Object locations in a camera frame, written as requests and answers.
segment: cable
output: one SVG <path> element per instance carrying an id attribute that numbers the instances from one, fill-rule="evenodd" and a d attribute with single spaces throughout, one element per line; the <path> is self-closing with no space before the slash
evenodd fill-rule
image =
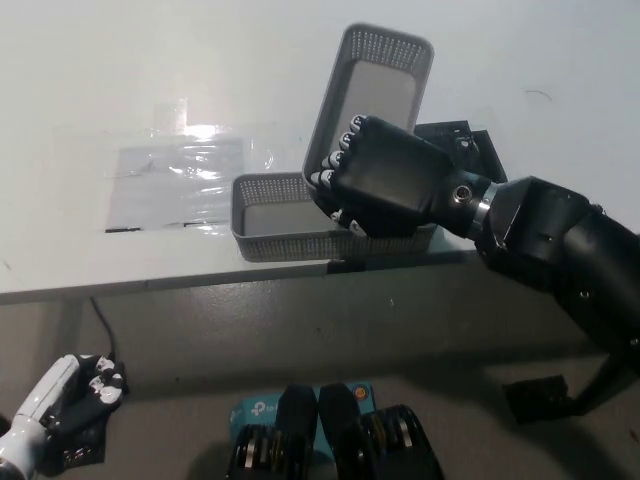
<path id="1" fill-rule="evenodd" d="M 98 316 L 98 320 L 100 320 L 100 323 L 102 323 L 102 325 L 104 326 L 104 329 L 107 331 L 107 335 L 109 336 L 109 344 L 111 346 L 111 351 L 109 352 L 109 355 L 107 358 L 112 362 L 115 362 L 116 361 L 116 336 L 113 334 L 111 325 L 109 325 L 109 322 L 107 322 L 107 319 L 104 316 L 104 313 L 102 313 L 102 309 L 100 308 L 100 305 L 98 305 L 98 301 L 95 299 L 95 297 L 89 297 L 89 300 L 91 301 L 91 305 L 93 306 L 93 311 L 96 312 L 96 315 Z"/>

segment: clear plastic sheet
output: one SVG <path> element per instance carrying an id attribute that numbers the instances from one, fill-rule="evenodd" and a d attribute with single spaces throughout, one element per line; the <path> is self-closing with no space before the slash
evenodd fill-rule
<path id="1" fill-rule="evenodd" d="M 154 130 L 118 148 L 107 232 L 227 225 L 231 183 L 271 172 L 282 156 L 275 125 Z"/>

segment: floor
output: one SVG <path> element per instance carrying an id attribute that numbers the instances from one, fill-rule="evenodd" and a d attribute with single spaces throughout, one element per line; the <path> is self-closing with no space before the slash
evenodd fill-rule
<path id="1" fill-rule="evenodd" d="M 475 262 L 99 302 L 132 393 L 106 463 L 64 479 L 222 478 L 243 396 L 358 379 L 379 406 L 414 409 L 447 478 L 640 478 L 637 383 L 586 417 L 516 424 L 501 385 L 561 373 L 575 392 L 603 357 L 552 299 Z M 58 356 L 107 350 L 86 301 L 4 306 L 0 321 L 6 416 Z"/>

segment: gray mesh basket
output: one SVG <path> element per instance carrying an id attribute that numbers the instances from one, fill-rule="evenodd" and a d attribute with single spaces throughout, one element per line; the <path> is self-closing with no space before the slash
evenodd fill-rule
<path id="1" fill-rule="evenodd" d="M 424 252 L 435 229 L 372 240 L 337 227 L 314 203 L 309 183 L 357 114 L 413 130 L 433 60 L 424 39 L 371 25 L 347 29 L 333 66 L 302 175 L 243 175 L 233 183 L 231 227 L 253 262 L 362 258 Z"/>
<path id="2" fill-rule="evenodd" d="M 250 262 L 423 253 L 435 226 L 408 238 L 369 239 L 335 226 L 298 172 L 242 175 L 232 187 L 231 230 Z"/>
<path id="3" fill-rule="evenodd" d="M 423 38 L 366 24 L 350 26 L 340 44 L 302 168 L 307 185 L 338 150 L 355 115 L 373 115 L 413 131 L 433 62 Z"/>

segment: robotic arm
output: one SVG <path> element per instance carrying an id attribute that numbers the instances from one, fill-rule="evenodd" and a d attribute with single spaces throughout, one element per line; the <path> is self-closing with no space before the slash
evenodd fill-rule
<path id="1" fill-rule="evenodd" d="M 0 437 L 0 479 L 29 480 L 46 456 L 53 473 L 84 464 L 100 441 L 87 429 L 105 426 L 126 389 L 120 363 L 101 356 L 58 359 Z"/>
<path id="2" fill-rule="evenodd" d="M 431 222 L 469 238 L 488 268 L 552 293 L 640 374 L 640 239 L 598 205 L 534 177 L 492 183 L 376 117 L 354 117 L 322 166 L 311 180 L 342 226 L 398 237 Z"/>

